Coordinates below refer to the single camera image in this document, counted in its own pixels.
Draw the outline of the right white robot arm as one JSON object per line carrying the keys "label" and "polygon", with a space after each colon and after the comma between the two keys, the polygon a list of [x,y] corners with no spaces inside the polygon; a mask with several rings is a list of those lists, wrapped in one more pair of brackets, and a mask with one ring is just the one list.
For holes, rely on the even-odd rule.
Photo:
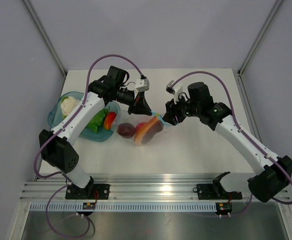
{"label": "right white robot arm", "polygon": [[197,117],[226,139],[248,162],[255,176],[249,178],[248,189],[261,202],[268,202],[290,184],[292,159],[278,156],[262,145],[253,135],[234,120],[232,110],[222,102],[214,102],[209,88],[203,82],[188,86],[188,97],[183,97],[182,85],[173,81],[166,86],[173,99],[166,103],[163,120],[171,125],[186,117]]}

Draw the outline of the red toy apple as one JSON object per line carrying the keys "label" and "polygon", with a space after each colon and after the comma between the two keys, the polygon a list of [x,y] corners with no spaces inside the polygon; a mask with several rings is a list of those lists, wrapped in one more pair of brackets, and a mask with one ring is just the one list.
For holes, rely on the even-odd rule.
{"label": "red toy apple", "polygon": [[140,122],[136,127],[135,130],[136,132],[138,132],[144,125],[146,124],[146,122]]}

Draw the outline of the clear zip top bag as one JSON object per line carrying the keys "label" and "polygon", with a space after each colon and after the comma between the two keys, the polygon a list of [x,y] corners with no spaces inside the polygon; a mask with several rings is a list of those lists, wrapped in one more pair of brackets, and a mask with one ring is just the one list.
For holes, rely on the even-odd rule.
{"label": "clear zip top bag", "polygon": [[114,126],[120,137],[137,146],[142,146],[173,125],[165,122],[157,112],[152,112],[151,115],[140,115],[122,111],[115,120]]}

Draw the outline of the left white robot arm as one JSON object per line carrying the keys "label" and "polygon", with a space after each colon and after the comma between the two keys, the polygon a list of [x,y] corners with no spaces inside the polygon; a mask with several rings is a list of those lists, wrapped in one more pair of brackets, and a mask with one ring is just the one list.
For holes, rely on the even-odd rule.
{"label": "left white robot arm", "polygon": [[135,83],[135,90],[128,90],[124,86],[124,79],[128,75],[127,71],[111,66],[106,75],[87,83],[83,98],[58,126],[39,134],[41,158],[58,169],[71,183],[66,187],[68,199],[97,197],[94,179],[82,169],[79,155],[73,148],[90,120],[112,101],[127,105],[130,114],[151,114],[144,96],[150,87],[148,79],[142,74]]}

